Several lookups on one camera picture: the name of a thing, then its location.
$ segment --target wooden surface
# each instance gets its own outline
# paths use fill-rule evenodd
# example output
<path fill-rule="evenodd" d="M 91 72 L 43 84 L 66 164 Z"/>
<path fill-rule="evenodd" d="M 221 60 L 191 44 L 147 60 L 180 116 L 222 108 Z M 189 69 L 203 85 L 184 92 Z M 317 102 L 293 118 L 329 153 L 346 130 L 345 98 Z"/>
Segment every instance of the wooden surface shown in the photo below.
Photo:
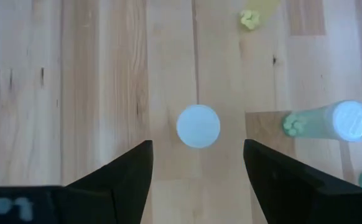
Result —
<path fill-rule="evenodd" d="M 356 183 L 362 142 L 285 139 L 280 117 L 362 101 L 362 0 L 0 0 L 0 185 L 68 184 L 154 140 L 143 223 L 265 223 L 242 158 L 256 138 Z M 177 116 L 211 106 L 207 149 Z"/>

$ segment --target container lid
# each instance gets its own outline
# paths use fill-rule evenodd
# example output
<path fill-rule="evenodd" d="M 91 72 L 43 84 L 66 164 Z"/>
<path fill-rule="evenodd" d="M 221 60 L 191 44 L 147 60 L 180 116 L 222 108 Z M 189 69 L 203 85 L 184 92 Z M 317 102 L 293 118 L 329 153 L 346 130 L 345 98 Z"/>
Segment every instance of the container lid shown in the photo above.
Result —
<path fill-rule="evenodd" d="M 342 140 L 362 141 L 362 103 L 344 101 L 333 110 L 333 127 Z"/>
<path fill-rule="evenodd" d="M 177 134 L 190 147 L 208 147 L 220 134 L 220 119 L 208 106 L 189 106 L 179 116 Z"/>

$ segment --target plastic cap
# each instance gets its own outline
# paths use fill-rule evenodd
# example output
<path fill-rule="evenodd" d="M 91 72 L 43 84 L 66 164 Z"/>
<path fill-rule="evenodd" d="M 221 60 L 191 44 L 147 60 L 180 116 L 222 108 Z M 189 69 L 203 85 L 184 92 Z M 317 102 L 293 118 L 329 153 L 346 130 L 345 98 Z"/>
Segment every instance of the plastic cap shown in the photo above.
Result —
<path fill-rule="evenodd" d="M 220 134 L 220 119 L 208 106 L 189 106 L 179 116 L 177 134 L 181 141 L 190 147 L 208 147 Z"/>
<path fill-rule="evenodd" d="M 333 128 L 342 140 L 362 141 L 362 104 L 344 101 L 333 111 Z"/>

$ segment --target cylindrical container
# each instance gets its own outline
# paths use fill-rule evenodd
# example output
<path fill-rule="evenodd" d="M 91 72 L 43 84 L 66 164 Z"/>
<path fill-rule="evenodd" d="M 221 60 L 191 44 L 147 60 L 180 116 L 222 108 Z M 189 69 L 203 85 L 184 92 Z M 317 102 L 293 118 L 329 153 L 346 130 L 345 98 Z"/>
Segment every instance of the cylindrical container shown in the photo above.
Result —
<path fill-rule="evenodd" d="M 194 148 L 212 145 L 220 134 L 220 119 L 206 105 L 190 105 L 177 120 L 177 134 L 181 141 Z"/>
<path fill-rule="evenodd" d="M 283 130 L 296 138 L 362 141 L 362 103 L 346 100 L 293 112 L 284 118 Z"/>

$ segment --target yellow plastic toy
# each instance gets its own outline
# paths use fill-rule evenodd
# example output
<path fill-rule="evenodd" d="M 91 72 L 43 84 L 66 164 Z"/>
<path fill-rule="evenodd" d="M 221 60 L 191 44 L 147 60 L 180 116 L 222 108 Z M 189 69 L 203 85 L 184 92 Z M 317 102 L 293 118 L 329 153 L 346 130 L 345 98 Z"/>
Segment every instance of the yellow plastic toy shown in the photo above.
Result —
<path fill-rule="evenodd" d="M 249 0 L 247 10 L 240 13 L 242 25 L 254 30 L 273 15 L 278 5 L 279 0 Z"/>

